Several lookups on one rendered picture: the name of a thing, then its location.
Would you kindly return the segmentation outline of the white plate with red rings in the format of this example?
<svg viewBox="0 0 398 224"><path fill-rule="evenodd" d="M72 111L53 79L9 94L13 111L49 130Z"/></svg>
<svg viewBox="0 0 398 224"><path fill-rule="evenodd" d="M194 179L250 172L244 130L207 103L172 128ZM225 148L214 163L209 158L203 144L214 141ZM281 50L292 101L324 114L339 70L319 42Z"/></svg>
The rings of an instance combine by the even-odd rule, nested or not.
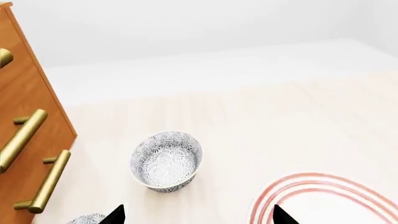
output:
<svg viewBox="0 0 398 224"><path fill-rule="evenodd" d="M330 174L296 173L267 184L245 224L274 224L274 205L300 224L398 224L398 201Z"/></svg>

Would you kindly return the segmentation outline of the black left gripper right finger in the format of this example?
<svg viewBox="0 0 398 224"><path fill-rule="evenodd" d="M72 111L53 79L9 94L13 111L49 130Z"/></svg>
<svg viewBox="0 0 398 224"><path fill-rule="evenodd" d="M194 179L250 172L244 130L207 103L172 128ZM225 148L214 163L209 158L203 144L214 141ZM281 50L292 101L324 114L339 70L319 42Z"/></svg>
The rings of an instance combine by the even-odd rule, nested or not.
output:
<svg viewBox="0 0 398 224"><path fill-rule="evenodd" d="M274 224L299 224L292 216L290 216L279 205L274 205L272 212L272 219Z"/></svg>

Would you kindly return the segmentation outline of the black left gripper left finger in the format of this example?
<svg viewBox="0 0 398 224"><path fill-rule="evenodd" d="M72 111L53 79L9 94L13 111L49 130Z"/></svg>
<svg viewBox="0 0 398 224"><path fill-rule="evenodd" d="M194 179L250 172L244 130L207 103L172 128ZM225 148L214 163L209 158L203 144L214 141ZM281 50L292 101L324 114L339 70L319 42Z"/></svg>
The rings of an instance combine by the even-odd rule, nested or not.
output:
<svg viewBox="0 0 398 224"><path fill-rule="evenodd" d="M124 205L115 208L108 216L106 216L101 224L124 224L126 219Z"/></svg>

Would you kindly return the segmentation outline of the floral patterned grey white bowl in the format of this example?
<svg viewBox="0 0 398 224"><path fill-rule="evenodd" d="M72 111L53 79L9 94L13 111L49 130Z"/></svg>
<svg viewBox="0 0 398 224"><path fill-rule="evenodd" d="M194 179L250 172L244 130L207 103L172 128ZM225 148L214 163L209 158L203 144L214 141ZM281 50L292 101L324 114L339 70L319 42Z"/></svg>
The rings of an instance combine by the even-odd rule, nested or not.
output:
<svg viewBox="0 0 398 224"><path fill-rule="evenodd" d="M79 216L66 224L99 224L105 217L105 215L99 213L87 214Z"/></svg>
<svg viewBox="0 0 398 224"><path fill-rule="evenodd" d="M171 193L187 186L203 159L200 143L183 132L161 132L143 140L133 151L130 168L143 186Z"/></svg>

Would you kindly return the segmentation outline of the orange wooden drawer cabinet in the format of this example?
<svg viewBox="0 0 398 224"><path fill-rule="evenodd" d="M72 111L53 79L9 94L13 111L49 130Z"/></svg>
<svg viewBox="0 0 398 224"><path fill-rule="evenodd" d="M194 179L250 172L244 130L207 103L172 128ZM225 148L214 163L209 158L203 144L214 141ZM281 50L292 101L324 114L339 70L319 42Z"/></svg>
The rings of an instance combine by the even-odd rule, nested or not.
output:
<svg viewBox="0 0 398 224"><path fill-rule="evenodd" d="M11 6L0 2L0 224L31 224L44 212L77 133Z"/></svg>

